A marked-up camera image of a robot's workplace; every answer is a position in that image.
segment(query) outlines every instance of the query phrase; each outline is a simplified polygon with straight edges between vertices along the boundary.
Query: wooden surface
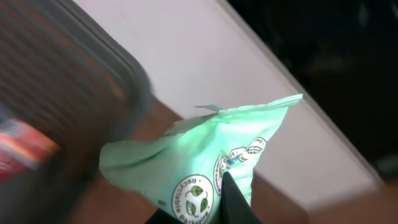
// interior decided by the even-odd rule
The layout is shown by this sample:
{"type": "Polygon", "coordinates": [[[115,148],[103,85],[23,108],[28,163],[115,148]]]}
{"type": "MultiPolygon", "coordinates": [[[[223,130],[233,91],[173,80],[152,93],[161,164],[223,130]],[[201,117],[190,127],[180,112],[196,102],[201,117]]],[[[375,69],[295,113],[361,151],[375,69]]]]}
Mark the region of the wooden surface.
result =
{"type": "Polygon", "coordinates": [[[310,224],[397,224],[398,182],[310,211],[310,224]]]}
{"type": "MultiPolygon", "coordinates": [[[[144,118],[132,139],[158,139],[180,118],[156,101],[153,113],[144,118]]],[[[284,194],[255,178],[252,183],[252,209],[263,223],[305,223],[307,214],[284,194]]],[[[69,224],[144,223],[157,207],[134,192],[95,180],[72,212],[69,224]]]]}

